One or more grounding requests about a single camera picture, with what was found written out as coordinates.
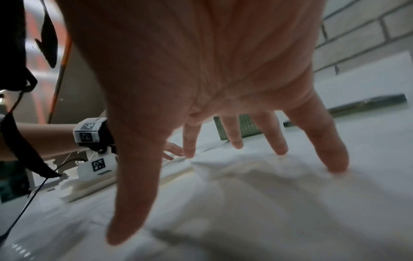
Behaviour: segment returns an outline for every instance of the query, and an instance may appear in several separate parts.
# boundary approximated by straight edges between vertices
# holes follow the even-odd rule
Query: cable
[[[66,162],[63,162],[62,164],[60,164],[59,167],[57,167],[54,171],[58,170],[59,168],[61,168],[62,166],[66,165],[69,162],[75,161],[75,160],[82,160],[84,162],[86,162],[87,160],[82,159],[82,158],[74,158],[74,159],[70,159]],[[26,209],[29,207],[30,203],[33,201],[34,197],[37,195],[37,193],[40,191],[40,189],[42,188],[42,186],[46,183],[46,181],[48,180],[48,178],[46,178],[42,184],[40,184],[40,186],[37,188],[36,192],[33,194],[33,196],[29,199],[29,201],[27,202],[27,204],[25,205],[25,207],[23,208],[22,212],[20,212],[20,214],[18,215],[18,217],[16,218],[16,220],[13,222],[13,224],[10,226],[10,228],[6,231],[6,233],[4,233],[3,235],[0,236],[0,248],[3,246],[3,243],[6,241],[7,237],[10,234],[10,231],[12,230],[12,228],[16,225],[17,221],[22,217],[23,213],[26,211]]]

